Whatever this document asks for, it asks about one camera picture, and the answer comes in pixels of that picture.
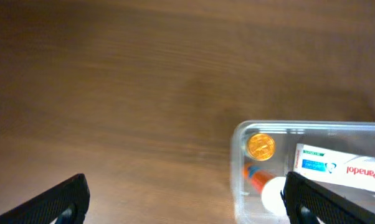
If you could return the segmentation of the white blue medicine box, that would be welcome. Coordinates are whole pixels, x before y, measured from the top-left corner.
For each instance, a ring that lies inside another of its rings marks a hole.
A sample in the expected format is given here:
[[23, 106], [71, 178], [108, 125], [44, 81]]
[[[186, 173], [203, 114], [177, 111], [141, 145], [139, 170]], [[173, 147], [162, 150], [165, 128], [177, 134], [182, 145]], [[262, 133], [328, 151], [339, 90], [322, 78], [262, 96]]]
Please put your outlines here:
[[375, 192], [375, 157], [298, 143], [293, 171], [310, 180]]

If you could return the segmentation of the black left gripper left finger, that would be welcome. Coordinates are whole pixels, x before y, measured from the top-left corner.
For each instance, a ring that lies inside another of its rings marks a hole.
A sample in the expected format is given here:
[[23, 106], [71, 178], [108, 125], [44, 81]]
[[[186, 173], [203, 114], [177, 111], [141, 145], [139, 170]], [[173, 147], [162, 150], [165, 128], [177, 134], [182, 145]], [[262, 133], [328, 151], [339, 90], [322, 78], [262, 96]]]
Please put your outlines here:
[[84, 174], [76, 174], [0, 215], [0, 223], [77, 223], [85, 220], [90, 191]]

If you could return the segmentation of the orange tablet tube white cap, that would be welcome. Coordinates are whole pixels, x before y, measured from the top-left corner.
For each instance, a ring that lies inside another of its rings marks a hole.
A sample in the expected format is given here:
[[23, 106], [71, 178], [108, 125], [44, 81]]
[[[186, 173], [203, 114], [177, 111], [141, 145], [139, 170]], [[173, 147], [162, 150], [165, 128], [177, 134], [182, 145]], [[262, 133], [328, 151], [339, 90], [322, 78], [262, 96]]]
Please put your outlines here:
[[244, 165], [245, 180], [260, 194], [263, 207], [276, 216], [287, 214], [281, 193], [284, 190], [286, 177], [276, 176], [252, 163]]

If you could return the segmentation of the small gold lid balm jar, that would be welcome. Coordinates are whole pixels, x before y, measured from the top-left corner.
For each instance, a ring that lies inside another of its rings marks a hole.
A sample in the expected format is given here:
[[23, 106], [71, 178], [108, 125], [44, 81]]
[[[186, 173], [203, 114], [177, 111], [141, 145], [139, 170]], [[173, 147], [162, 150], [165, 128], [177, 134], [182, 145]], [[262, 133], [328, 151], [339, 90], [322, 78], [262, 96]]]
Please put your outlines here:
[[276, 150], [276, 143], [273, 137], [265, 133], [257, 133], [250, 136], [245, 143], [245, 154], [256, 161], [270, 159]]

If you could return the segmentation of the clear plastic container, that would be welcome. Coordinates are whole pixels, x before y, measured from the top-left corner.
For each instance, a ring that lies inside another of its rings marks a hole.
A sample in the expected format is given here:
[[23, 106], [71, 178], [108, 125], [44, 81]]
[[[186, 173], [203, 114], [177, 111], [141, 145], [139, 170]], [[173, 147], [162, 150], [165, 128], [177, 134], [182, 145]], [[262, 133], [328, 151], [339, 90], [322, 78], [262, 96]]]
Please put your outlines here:
[[[245, 143], [257, 133], [273, 137], [275, 154], [266, 161], [246, 156]], [[230, 149], [230, 185], [238, 223], [290, 223], [289, 217], [276, 216], [262, 205], [260, 194], [245, 180], [244, 165], [252, 163], [276, 176], [293, 171], [298, 143], [333, 151], [375, 157], [375, 123], [246, 121], [234, 131]], [[375, 192], [312, 180], [339, 196], [375, 213]]]

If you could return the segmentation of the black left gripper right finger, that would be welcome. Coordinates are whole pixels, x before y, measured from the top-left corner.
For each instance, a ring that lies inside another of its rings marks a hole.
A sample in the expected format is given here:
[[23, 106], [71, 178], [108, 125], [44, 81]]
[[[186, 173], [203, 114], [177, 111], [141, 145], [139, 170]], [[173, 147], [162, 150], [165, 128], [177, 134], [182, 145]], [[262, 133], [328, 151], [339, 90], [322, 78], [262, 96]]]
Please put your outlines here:
[[287, 174], [280, 196], [290, 223], [375, 223], [375, 213], [296, 172]]

